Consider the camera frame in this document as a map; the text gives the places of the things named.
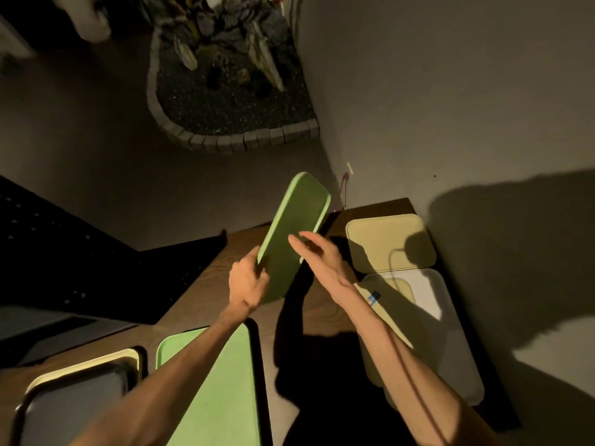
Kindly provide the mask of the person's right hand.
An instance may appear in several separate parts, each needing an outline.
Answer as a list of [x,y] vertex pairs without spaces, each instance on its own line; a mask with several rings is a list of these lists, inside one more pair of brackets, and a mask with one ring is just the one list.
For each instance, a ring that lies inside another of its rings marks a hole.
[[312,273],[334,302],[341,308],[348,307],[359,293],[354,286],[355,273],[348,262],[343,260],[338,247],[333,243],[333,250],[320,250],[312,247],[299,233],[290,234],[287,239],[294,251],[308,263]]

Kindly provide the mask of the pale yellow plastic tray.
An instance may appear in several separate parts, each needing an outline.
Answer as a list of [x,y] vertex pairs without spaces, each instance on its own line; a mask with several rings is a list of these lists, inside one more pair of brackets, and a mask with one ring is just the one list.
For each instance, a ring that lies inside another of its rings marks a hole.
[[437,261],[427,228],[414,214],[353,219],[345,231],[353,267],[364,274],[431,268]]
[[145,356],[142,351],[135,348],[123,349],[118,352],[112,352],[104,356],[86,360],[75,365],[63,367],[62,369],[42,374],[29,384],[24,394],[27,396],[36,387],[42,384],[64,377],[80,374],[81,372],[87,371],[89,369],[95,370],[102,365],[108,364],[121,365],[125,367],[126,369],[133,372],[137,381],[140,381],[147,374],[145,361]]
[[409,284],[400,278],[386,278],[380,274],[373,274],[356,283],[355,288],[366,303],[371,292],[377,291],[381,294],[378,302],[370,307],[397,337],[411,350],[418,352],[421,323]]

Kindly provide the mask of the grey plastic tray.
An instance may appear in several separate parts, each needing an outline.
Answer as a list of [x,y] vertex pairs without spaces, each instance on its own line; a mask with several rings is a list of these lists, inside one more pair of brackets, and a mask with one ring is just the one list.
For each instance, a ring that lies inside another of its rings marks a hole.
[[131,369],[114,362],[36,384],[17,409],[10,446],[67,446],[134,384]]

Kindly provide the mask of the white plastic tray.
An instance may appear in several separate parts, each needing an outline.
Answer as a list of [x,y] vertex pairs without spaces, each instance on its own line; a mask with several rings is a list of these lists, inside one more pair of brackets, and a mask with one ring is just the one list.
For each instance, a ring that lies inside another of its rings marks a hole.
[[443,277],[433,269],[377,273],[409,284],[421,323],[414,352],[469,405],[484,398],[484,385]]

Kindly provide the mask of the blurry white object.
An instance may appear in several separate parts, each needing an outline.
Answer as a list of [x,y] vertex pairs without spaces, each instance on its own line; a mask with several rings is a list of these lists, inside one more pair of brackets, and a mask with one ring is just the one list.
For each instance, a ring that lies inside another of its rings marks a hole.
[[100,0],[52,0],[70,18],[78,36],[89,43],[110,39],[108,17],[100,9]]

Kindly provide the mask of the rock garden with brick border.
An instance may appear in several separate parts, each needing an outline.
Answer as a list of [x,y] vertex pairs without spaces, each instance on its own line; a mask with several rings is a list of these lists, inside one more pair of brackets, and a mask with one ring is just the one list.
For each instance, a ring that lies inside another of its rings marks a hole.
[[301,0],[137,0],[146,101],[180,147],[233,154],[318,138],[295,40]]

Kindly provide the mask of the person's left forearm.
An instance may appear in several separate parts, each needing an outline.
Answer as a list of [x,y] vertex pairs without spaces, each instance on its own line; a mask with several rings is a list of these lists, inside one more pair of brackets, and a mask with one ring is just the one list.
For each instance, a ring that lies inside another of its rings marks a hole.
[[229,304],[204,333],[100,415],[69,446],[165,446],[235,330],[249,316]]

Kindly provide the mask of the black perforated mat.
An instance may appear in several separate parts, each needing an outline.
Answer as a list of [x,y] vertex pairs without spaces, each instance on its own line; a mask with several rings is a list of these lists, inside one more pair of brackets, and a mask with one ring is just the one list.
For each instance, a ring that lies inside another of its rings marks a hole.
[[154,325],[226,244],[138,251],[0,176],[0,307]]

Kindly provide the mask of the person's right forearm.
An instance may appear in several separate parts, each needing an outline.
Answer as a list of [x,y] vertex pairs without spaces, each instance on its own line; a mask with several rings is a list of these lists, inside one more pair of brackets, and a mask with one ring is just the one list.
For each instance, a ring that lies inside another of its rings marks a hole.
[[340,279],[329,292],[353,322],[418,446],[502,446],[487,423],[396,336],[353,284]]

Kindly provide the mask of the person's left hand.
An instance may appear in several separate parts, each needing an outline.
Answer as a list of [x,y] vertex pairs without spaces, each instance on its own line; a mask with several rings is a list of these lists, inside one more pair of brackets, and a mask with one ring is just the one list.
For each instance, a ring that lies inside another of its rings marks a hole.
[[228,322],[243,322],[264,299],[257,294],[257,280],[263,269],[258,263],[259,251],[260,246],[255,246],[232,264],[228,278],[229,303],[224,311]]

